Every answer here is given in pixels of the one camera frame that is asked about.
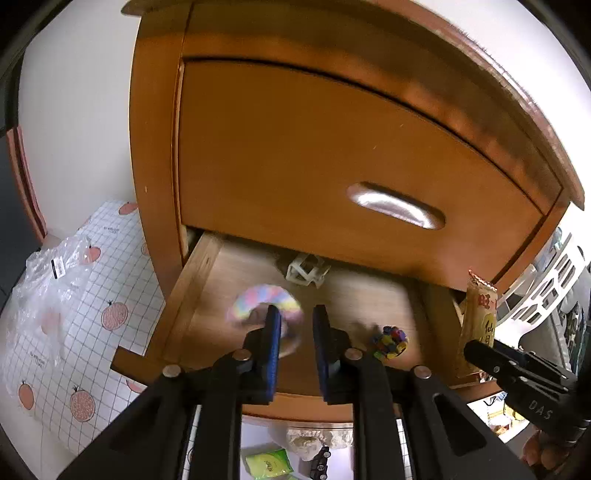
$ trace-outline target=white wall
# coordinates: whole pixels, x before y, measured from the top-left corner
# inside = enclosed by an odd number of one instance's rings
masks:
[[[18,113],[48,230],[73,234],[104,201],[135,200],[129,80],[139,18],[73,0],[27,48]]]
[[[466,32],[526,90],[550,121],[585,189],[560,226],[591,260],[591,91],[552,32],[517,0],[415,0]]]

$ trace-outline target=silver drawer handle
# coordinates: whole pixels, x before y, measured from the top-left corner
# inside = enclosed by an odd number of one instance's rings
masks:
[[[347,188],[347,197],[359,206],[428,230],[445,226],[445,215],[440,210],[375,183],[355,183]]]

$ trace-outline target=open drawer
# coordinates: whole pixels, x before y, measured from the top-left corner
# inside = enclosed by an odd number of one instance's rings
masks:
[[[311,312],[325,304],[331,325],[347,331],[353,346],[366,349],[372,327],[396,325],[408,348],[388,361],[392,367],[429,366],[466,400],[499,390],[495,382],[456,378],[453,359],[460,320],[446,288],[418,280],[334,262],[320,288],[288,282],[277,266],[289,251],[205,232],[185,265],[144,356],[117,349],[111,368],[144,384],[169,364],[185,369],[211,366],[220,356],[242,346],[247,327],[226,320],[240,294],[258,284],[290,292],[304,312],[301,344],[280,359],[277,395],[269,406],[245,405],[247,415],[290,422],[348,423],[352,407],[328,406],[321,396],[312,338]]]

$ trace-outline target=metal bolt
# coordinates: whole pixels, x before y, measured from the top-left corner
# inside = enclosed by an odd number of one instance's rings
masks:
[[[252,353],[250,350],[246,350],[245,348],[240,348],[238,350],[234,350],[232,354],[232,358],[234,360],[238,360],[239,362],[246,362],[246,360],[250,360]]]
[[[429,367],[425,367],[424,365],[419,365],[418,367],[414,368],[414,374],[417,377],[422,378],[423,380],[426,380],[427,378],[431,377],[431,370],[429,369]]]
[[[167,378],[177,378],[181,374],[181,371],[178,365],[167,365],[162,369],[162,374]]]
[[[347,350],[345,350],[345,358],[348,358],[349,360],[361,360],[361,357],[363,357],[363,352],[361,350],[357,350],[356,348],[347,348]]]

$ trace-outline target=green tissue packet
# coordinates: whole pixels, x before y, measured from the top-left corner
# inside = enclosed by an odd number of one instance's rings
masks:
[[[246,457],[246,463],[255,480],[273,478],[294,471],[285,449],[249,455]]]

